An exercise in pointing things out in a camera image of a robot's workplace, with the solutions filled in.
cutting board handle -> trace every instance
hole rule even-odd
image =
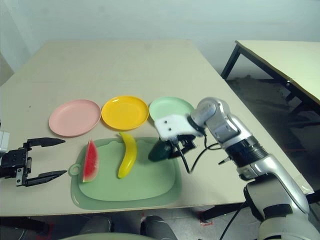
[[[75,163],[73,165],[71,165],[71,167],[68,170],[68,173],[70,175],[70,177],[72,176],[76,176],[81,172],[82,166],[78,163]]]

gray floor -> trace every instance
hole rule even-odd
[[[320,148],[317,140],[317,136],[320,136],[320,126],[292,127],[296,123],[319,121],[319,116],[313,112],[302,112],[295,117],[289,117],[289,112],[300,101],[295,98],[291,102],[286,102],[285,97],[289,92],[276,82],[256,80],[247,76],[228,81],[228,84],[272,135],[311,186],[315,190],[320,189],[318,157]],[[127,211],[105,215],[113,221],[115,232],[138,234],[141,220],[145,216],[158,215],[171,226],[180,240],[217,240],[233,213],[206,223],[200,222],[197,213],[210,207],[212,206]],[[56,240],[78,234],[90,217],[91,215],[69,215],[34,218],[53,224],[50,239]],[[313,203],[310,220],[318,230],[320,230],[319,218],[320,206],[318,203]],[[259,224],[252,216],[250,209],[245,208],[234,220],[224,240],[254,240],[257,238]],[[21,234],[19,229],[2,227],[0,230],[1,240],[17,240]],[[35,240],[36,234],[27,232],[24,239]]]

yellow plate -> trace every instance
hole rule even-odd
[[[148,119],[149,108],[135,96],[116,96],[104,104],[101,116],[112,128],[130,130],[141,126]]]

toy watermelon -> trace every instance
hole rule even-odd
[[[91,182],[97,176],[98,170],[99,170],[98,150],[95,145],[95,142],[92,141],[92,139],[90,139],[88,146],[86,148],[86,153],[85,153],[82,182],[83,183]]]

banana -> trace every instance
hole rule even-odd
[[[118,171],[118,178],[127,176],[137,158],[137,144],[134,137],[130,134],[119,132],[125,144],[125,154]]]

